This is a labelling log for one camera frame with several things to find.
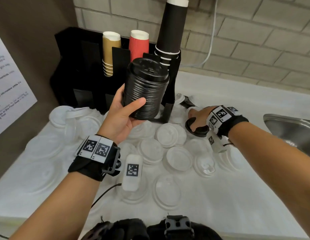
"person's right arm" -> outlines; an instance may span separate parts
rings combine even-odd
[[[190,111],[196,117],[192,130],[206,124],[212,109]],[[310,237],[310,157],[249,122],[238,123],[228,136]]]

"person's left hand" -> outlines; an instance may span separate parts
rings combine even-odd
[[[143,97],[139,98],[123,107],[121,104],[123,91],[124,84],[117,90],[110,110],[97,132],[98,135],[111,139],[117,145],[126,139],[135,126],[144,122],[144,120],[136,120],[129,116],[141,108],[146,103],[146,99]]]

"black cup holder organizer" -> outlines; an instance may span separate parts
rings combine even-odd
[[[55,35],[61,60],[50,78],[50,84],[60,105],[90,107],[105,114],[118,88],[125,83],[130,63],[129,38],[121,38],[122,47],[113,47],[113,76],[107,77],[103,70],[103,34],[69,27]],[[155,44],[150,44],[149,54],[143,57],[160,62],[153,55]],[[160,118],[150,121],[167,123],[175,102],[175,81],[181,55],[172,59],[169,84],[161,104],[164,111]]]

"white cord on wall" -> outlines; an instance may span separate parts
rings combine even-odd
[[[201,62],[200,64],[194,64],[194,65],[181,65],[181,67],[192,67],[192,66],[201,66],[202,64],[205,64],[205,62],[209,59],[209,56],[211,55],[212,52],[212,48],[213,48],[213,40],[214,40],[214,34],[215,34],[215,25],[216,25],[216,12],[217,12],[217,1],[215,0],[215,8],[214,8],[214,17],[213,17],[213,29],[212,29],[212,35],[211,35],[211,41],[209,44],[209,51],[207,54],[207,57],[205,58],[205,60],[203,62]]]

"brown wall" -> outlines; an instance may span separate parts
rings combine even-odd
[[[72,0],[0,0],[0,37],[38,102],[0,135],[0,177],[48,122],[60,56],[54,34],[77,26]]]

